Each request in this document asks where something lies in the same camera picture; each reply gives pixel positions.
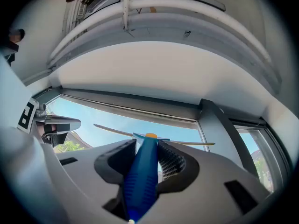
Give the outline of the dark brown building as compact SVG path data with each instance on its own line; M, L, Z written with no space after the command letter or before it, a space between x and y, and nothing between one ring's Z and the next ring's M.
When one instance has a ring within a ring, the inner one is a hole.
M64 144L60 144L54 148L56 153L79 151L84 149L92 148L91 145L83 141L80 136L75 132L71 131L67 134Z

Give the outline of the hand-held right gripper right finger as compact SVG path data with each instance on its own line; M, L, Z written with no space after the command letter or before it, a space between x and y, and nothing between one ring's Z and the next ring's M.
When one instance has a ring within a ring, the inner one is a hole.
M171 141L158 144L171 176L157 185L158 198L145 221L256 221L269 191L230 159Z

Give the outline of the large window glass pane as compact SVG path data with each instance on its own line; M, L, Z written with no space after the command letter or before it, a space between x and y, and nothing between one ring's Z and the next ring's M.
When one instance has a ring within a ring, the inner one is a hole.
M79 119L81 127L75 132L92 147L127 139L127 136L104 130L103 127L126 133L154 133L159 138L184 142L202 142L195 122L164 119L147 114L117 110L112 107L101 110L97 104L62 96L47 104L48 113Z

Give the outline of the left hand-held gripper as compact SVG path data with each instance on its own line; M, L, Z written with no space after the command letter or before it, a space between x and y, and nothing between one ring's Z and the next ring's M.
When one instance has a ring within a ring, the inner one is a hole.
M44 143L56 147L64 144L68 132L77 130L81 127L79 119L73 119L64 116L48 115L46 113L46 104L39 103L31 98L20 117L17 128L30 133L32 124L35 122L44 122L44 134L42 137Z

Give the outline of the narrow side window pane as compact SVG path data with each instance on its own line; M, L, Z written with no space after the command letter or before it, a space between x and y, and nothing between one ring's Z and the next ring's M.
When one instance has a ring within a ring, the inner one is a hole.
M272 179L272 167L269 167L269 156L266 154L268 144L261 132L257 129L249 129L237 126L239 135L245 143L254 162L260 183L270 192L276 189Z

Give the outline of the white ceiling pipe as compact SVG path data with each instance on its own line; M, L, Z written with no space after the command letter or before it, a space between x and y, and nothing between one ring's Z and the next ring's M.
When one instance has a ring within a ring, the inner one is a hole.
M121 18L93 26L64 45L48 66L60 67L98 48L143 41L173 42L207 50L244 69L272 95L281 90L282 78L277 69L249 42L211 22L182 14L135 14L128 19L128 30L123 29Z
M256 39L256 37L249 32L240 22L231 17L230 15L221 12L220 10L210 7L206 4L201 4L193 0L129 0L129 9L137 9L143 7L168 7L168 8L178 8L187 11L197 12L203 14L209 18L215 19L220 23L228 26L237 33L239 33L246 41L248 41L253 47L260 52L263 58L271 63L271 56L266 50L266 48ZM74 37L79 35L81 32L89 28L90 26L110 18L112 16L122 14L123 15L123 2L118 4L110 5L98 11L95 15L91 15L79 25L77 25L71 32L69 32L61 42L56 46L49 56L49 66L54 64L54 58L60 53L62 48L66 46Z

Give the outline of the metal pipe bracket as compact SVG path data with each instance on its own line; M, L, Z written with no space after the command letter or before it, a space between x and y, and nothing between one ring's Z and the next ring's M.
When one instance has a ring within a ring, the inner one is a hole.
M122 23L123 23L124 30L128 30L128 13L129 13L129 0L123 0Z

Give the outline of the blue squeegee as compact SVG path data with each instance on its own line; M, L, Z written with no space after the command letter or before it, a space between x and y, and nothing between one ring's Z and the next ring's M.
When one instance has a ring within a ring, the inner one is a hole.
M136 140L136 155L124 179L129 224L136 224L161 194L185 190L199 174L195 158L167 144L166 138L103 129Z

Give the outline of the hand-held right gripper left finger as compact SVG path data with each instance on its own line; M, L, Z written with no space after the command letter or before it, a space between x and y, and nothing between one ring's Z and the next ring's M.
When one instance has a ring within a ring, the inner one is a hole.
M112 215L128 219L124 179L136 155L136 140L57 154L61 165L79 189Z

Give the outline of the window with dark frame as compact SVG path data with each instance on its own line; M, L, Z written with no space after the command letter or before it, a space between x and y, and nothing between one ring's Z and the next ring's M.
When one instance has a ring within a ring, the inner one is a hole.
M249 119L225 114L216 104L205 99L192 105L154 98L62 87L47 88L36 94L35 99L47 106L60 96L71 98L75 102L84 101L97 104L102 111L107 107L112 107L115 109L113 113L116 113L117 110L127 110L164 119L195 122L199 128L202 142L183 141L187 146L220 154L258 177L251 155L236 127L257 129L268 144L266 154L269 156L269 167L273 168L271 173L276 184L275 190L283 187L288 178L290 166L285 160L285 155L277 138L263 119Z

